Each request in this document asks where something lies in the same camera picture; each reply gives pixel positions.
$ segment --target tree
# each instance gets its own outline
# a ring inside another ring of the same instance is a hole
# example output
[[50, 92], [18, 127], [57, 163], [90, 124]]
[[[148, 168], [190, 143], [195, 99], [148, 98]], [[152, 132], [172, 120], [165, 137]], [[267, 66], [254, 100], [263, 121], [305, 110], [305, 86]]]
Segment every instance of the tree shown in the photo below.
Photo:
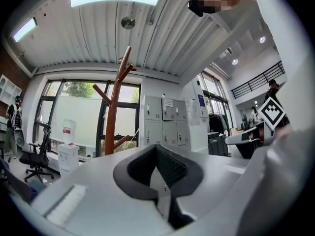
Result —
[[51, 84], [47, 93], [47, 96], [56, 96], [56, 94], [53, 92], [54, 84]]
[[86, 82], [66, 82], [63, 93], [74, 97], [92, 98], [95, 93], [93, 85], [93, 83]]
[[131, 103], [138, 103], [139, 101], [139, 88], [134, 89], [134, 93], [132, 95]]

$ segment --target white locker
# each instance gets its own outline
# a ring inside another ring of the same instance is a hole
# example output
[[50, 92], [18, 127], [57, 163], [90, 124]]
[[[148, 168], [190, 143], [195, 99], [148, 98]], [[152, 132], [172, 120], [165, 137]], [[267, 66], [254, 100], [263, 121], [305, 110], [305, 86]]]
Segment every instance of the white locker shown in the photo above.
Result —
[[177, 146], [177, 127], [174, 121], [163, 122], [163, 142], [164, 145]]
[[162, 98], [163, 120], [175, 120], [174, 100]]
[[189, 129], [187, 121], [177, 121], [177, 141], [178, 146], [189, 143]]
[[162, 122], [146, 121], [144, 145], [162, 144]]
[[161, 98], [146, 96], [144, 111], [146, 120], [162, 120]]
[[175, 120], [187, 120], [185, 101], [174, 100]]

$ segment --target white cabinet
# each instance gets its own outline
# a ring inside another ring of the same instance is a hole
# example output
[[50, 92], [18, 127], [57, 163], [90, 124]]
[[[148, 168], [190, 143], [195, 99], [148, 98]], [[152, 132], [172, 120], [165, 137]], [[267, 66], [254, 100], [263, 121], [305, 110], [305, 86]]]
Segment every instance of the white cabinet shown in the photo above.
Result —
[[175, 120], [187, 120], [185, 101], [174, 100]]
[[14, 104], [14, 98], [21, 95], [22, 90], [13, 84], [3, 74], [0, 78], [0, 101], [7, 105]]
[[146, 120], [162, 120], [161, 98], [146, 96], [144, 111]]
[[162, 98], [163, 120], [175, 120], [174, 100]]
[[144, 145], [162, 144], [162, 122], [146, 121]]
[[174, 121], [163, 122], [163, 144], [177, 146], [177, 127]]
[[177, 141], [178, 146], [189, 143], [189, 130], [188, 123], [186, 121], [177, 121]]
[[185, 102], [144, 96], [140, 104], [139, 134], [141, 146], [185, 145], [185, 149], [189, 151], [189, 128]]

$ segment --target black office chair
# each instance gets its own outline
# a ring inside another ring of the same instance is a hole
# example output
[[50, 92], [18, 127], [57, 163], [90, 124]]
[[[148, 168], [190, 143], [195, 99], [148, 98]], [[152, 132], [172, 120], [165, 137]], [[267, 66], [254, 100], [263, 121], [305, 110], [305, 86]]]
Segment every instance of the black office chair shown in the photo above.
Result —
[[31, 181], [29, 184], [24, 183], [19, 180], [10, 171], [10, 167], [7, 162], [0, 158], [0, 169], [4, 170], [4, 174], [7, 177], [12, 188], [21, 196], [21, 198], [30, 203], [41, 191], [43, 191], [47, 186], [38, 181]]
[[[54, 179], [52, 174], [43, 172], [43, 168], [47, 168], [48, 166], [47, 150], [50, 147], [50, 132], [51, 128], [47, 125], [44, 127], [44, 138], [42, 144], [29, 144], [30, 146], [33, 146], [33, 151], [24, 149], [22, 150], [24, 155], [20, 158], [20, 162], [30, 165], [31, 169], [35, 168], [34, 170], [26, 170], [26, 173], [31, 172], [30, 175], [24, 178], [26, 183], [28, 182], [28, 179], [33, 176], [37, 176], [41, 182], [43, 182], [43, 180], [41, 179], [40, 175], [50, 176], [51, 179]], [[37, 154], [36, 151], [37, 147], [40, 147], [39, 154]]]

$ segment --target paper sign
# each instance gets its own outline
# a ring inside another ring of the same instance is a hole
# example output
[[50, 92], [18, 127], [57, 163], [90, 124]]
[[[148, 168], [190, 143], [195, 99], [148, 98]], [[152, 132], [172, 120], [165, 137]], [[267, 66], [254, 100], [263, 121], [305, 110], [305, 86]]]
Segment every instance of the paper sign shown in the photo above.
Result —
[[173, 107], [173, 100], [170, 99], [164, 99], [164, 106], [165, 107]]
[[258, 110], [259, 116], [268, 124], [271, 130], [279, 124], [285, 116], [284, 109], [271, 97], [269, 97], [262, 107]]

